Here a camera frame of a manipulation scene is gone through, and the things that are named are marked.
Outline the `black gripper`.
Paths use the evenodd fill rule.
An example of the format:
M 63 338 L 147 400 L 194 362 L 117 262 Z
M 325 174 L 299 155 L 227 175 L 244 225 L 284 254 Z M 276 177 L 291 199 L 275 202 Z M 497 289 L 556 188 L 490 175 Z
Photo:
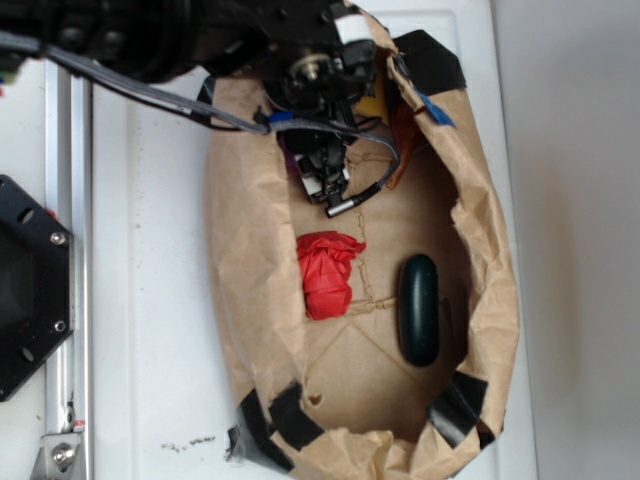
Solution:
M 263 86 L 271 104 L 299 126 L 285 135 L 296 154 L 334 143 L 343 150 L 356 130 L 352 107 L 372 91 L 376 50 L 371 39 L 329 49 L 270 43 L 262 62 Z

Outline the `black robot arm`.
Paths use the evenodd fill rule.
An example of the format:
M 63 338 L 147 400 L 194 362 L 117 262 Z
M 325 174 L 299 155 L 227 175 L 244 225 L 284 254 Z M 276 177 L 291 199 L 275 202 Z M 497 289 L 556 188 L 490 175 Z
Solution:
M 5 1 L 1 79 L 29 58 L 215 130 L 318 131 L 352 141 L 351 108 L 369 94 L 377 47 L 361 10 L 342 1 Z M 162 92 L 195 68 L 256 80 L 283 118 L 243 120 Z

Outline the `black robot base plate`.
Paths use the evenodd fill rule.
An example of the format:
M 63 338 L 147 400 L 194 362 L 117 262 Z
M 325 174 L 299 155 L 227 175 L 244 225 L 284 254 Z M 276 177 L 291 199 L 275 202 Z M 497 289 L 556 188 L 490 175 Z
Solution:
M 69 337 L 72 236 L 1 176 L 1 400 L 10 400 Z

